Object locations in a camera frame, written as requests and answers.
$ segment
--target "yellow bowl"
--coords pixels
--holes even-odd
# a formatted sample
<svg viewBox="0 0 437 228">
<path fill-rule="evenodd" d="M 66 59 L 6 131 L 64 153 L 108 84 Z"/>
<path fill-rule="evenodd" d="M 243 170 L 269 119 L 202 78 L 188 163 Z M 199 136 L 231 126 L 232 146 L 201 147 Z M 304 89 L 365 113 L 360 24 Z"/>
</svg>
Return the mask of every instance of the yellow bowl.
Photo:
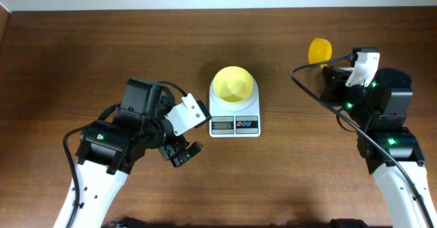
<svg viewBox="0 0 437 228">
<path fill-rule="evenodd" d="M 220 99 L 237 103 L 252 94 L 253 79 L 244 68 L 230 66 L 218 71 L 212 86 Z"/>
</svg>

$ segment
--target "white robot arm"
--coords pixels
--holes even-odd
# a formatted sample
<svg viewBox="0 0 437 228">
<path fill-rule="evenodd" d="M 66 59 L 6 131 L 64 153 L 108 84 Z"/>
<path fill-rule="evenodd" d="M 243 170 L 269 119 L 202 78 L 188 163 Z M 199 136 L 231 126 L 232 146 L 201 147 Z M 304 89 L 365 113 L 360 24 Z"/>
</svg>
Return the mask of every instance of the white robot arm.
<svg viewBox="0 0 437 228">
<path fill-rule="evenodd" d="M 436 209 L 429 194 L 425 167 L 420 167 L 416 162 L 399 162 L 399 164 L 416 185 L 433 224 L 437 224 Z M 388 167 L 383 164 L 372 175 L 389 207 L 394 228 L 429 227 L 414 193 L 397 167 Z"/>
<path fill-rule="evenodd" d="M 109 206 L 146 149 L 158 148 L 174 167 L 200 152 L 202 144 L 194 142 L 188 147 L 183 133 L 211 118 L 207 108 L 174 85 L 184 95 L 182 103 L 175 105 L 164 84 L 174 85 L 130 79 L 123 102 L 109 107 L 82 131 L 76 173 L 54 228 L 101 227 Z M 113 111 L 114 120 L 106 122 Z"/>
</svg>

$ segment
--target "white bracket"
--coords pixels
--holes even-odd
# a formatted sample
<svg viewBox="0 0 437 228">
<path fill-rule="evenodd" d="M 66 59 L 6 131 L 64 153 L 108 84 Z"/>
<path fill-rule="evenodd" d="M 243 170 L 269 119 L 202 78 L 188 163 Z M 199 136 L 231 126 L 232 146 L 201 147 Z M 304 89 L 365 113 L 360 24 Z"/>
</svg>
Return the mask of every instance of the white bracket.
<svg viewBox="0 0 437 228">
<path fill-rule="evenodd" d="M 364 85 L 368 87 L 373 80 L 380 60 L 379 53 L 358 52 L 358 59 L 355 61 L 354 71 L 349 76 L 347 87 L 353 85 Z"/>
<path fill-rule="evenodd" d="M 186 97 L 182 97 L 182 101 L 183 103 L 174 106 L 170 113 L 165 115 L 165 118 L 173 126 L 176 136 L 183 134 L 206 119 L 193 95 L 188 94 Z"/>
</svg>

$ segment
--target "green led light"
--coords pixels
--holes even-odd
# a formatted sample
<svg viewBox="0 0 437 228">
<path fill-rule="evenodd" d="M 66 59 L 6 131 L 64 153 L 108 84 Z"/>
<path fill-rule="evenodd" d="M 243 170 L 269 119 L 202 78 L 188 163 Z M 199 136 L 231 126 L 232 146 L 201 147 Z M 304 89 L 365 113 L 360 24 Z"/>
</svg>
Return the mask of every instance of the green led light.
<svg viewBox="0 0 437 228">
<path fill-rule="evenodd" d="M 389 145 L 394 145 L 396 141 L 394 139 L 389 139 Z"/>
</svg>

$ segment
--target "scale display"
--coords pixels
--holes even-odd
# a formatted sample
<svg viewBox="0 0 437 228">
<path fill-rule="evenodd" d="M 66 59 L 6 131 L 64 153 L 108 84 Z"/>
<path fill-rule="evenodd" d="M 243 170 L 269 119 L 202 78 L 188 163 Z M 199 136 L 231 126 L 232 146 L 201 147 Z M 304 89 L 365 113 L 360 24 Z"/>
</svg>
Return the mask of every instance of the scale display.
<svg viewBox="0 0 437 228">
<path fill-rule="evenodd" d="M 232 122 L 214 122 L 212 124 L 213 130 L 222 130 L 222 129 L 234 129 L 234 125 Z"/>
</svg>

